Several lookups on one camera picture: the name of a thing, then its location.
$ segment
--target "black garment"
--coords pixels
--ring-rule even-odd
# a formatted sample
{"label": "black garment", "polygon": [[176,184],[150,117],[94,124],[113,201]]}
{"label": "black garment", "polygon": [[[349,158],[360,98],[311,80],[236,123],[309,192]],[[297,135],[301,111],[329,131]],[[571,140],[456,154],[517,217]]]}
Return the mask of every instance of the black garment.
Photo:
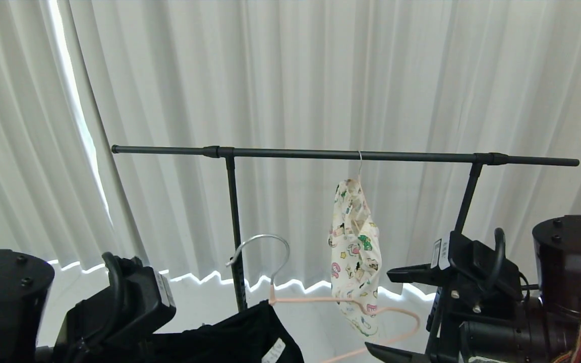
{"label": "black garment", "polygon": [[264,356],[271,357],[269,351],[278,356],[269,363],[304,363],[300,347],[267,300],[217,324],[169,335],[161,344],[168,352],[158,356],[180,363],[262,363]]}

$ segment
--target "screw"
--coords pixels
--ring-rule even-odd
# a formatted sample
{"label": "screw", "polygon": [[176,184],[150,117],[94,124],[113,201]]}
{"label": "screw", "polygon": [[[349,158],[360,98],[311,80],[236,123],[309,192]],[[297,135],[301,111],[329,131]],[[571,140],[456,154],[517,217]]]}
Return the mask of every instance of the screw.
{"label": "screw", "polygon": [[21,279],[21,285],[23,287],[28,287],[33,284],[33,279],[30,277],[25,277]]}

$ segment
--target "black metal rack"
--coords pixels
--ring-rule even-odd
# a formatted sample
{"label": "black metal rack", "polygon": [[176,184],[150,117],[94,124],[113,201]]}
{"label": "black metal rack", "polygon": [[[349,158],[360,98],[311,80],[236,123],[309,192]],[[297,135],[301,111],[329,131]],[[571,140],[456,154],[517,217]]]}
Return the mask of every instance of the black metal rack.
{"label": "black metal rack", "polygon": [[[527,164],[527,165],[556,165],[576,167],[578,159],[538,158],[532,156],[509,156],[498,152],[475,154],[443,154],[431,152],[377,152],[377,151],[330,151],[330,150],[288,150],[288,149],[240,149],[235,147],[207,146],[207,147],[147,147],[147,146],[119,146],[113,145],[114,154],[168,154],[168,155],[203,155],[208,158],[224,158],[228,172],[228,188],[230,191],[230,211],[233,218],[233,234],[235,248],[242,243],[239,224],[239,208],[237,204],[237,185],[235,177],[235,158],[293,158],[293,159],[345,159],[345,160],[380,160],[380,161],[428,161],[441,163],[470,163],[470,177],[463,194],[461,208],[456,218],[454,230],[461,233],[466,217],[470,210],[470,203],[477,187],[477,181],[484,165]],[[246,291],[244,280],[244,262],[239,256],[232,266],[235,296],[240,312],[246,310]],[[449,299],[449,291],[439,288],[436,292],[427,330],[429,340],[426,352],[436,349],[436,336],[441,325],[442,314],[437,310],[439,305],[444,306]]]}

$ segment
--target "vertical support pole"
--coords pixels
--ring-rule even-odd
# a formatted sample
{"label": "vertical support pole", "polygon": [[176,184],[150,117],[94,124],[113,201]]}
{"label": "vertical support pole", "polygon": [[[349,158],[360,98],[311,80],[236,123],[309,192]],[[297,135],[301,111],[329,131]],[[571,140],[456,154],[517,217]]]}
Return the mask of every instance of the vertical support pole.
{"label": "vertical support pole", "polygon": [[[235,175],[235,157],[225,157],[225,167],[228,169],[228,188],[230,189],[230,213],[233,216],[233,234],[235,235],[235,249],[242,244],[242,233],[239,228],[239,206],[237,204],[237,181]],[[244,280],[244,259],[242,255],[233,263],[233,284],[235,285],[235,297],[237,308],[243,312],[248,308],[246,303],[246,285]]]}
{"label": "vertical support pole", "polygon": [[[461,200],[461,209],[458,212],[456,225],[454,226],[455,232],[463,232],[463,226],[466,224],[468,212],[470,211],[470,203],[472,203],[472,197],[475,195],[475,189],[477,188],[477,182],[479,180],[479,176],[481,175],[481,169],[483,166],[483,163],[472,163],[472,167],[470,168],[470,177],[468,177],[468,184],[466,185],[466,192],[463,194],[463,200]],[[448,310],[451,303],[452,301],[449,288],[447,286],[439,287],[436,290],[436,297],[434,298],[432,310],[429,313],[429,318],[427,319],[429,340],[427,340],[425,353],[431,357],[431,361],[438,362],[439,351],[445,350],[441,349],[440,347],[438,329],[442,325],[441,323],[443,320],[443,313],[445,310]]]}

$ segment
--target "white curtain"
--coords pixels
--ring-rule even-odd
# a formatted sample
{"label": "white curtain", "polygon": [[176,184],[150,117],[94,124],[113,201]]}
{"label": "white curtain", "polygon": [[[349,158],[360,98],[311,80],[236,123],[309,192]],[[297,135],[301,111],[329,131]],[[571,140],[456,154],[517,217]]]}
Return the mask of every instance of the white curtain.
{"label": "white curtain", "polygon": [[[223,160],[112,156],[111,144],[581,160],[581,2],[60,2],[111,233],[51,63],[53,40],[25,33],[47,32],[44,10],[0,18],[0,124],[11,130],[0,129],[0,150],[9,147],[0,165],[13,165],[0,169],[0,184],[14,184],[0,193],[0,216],[11,226],[35,218],[19,222],[28,238],[16,243],[60,261],[113,250],[170,276],[228,274]],[[364,162],[384,270],[427,261],[454,227],[469,170]],[[357,171],[357,161],[237,159],[243,237],[270,232],[291,243],[278,283],[329,278],[332,194]],[[485,167],[465,234],[490,246],[503,227],[508,257],[535,280],[531,229],[567,213],[581,213],[581,166]],[[66,232],[41,238],[55,229]],[[248,248],[249,281],[270,274],[281,251],[273,242]]]}
{"label": "white curtain", "polygon": [[118,249],[46,2],[0,2],[0,248],[64,262]]}

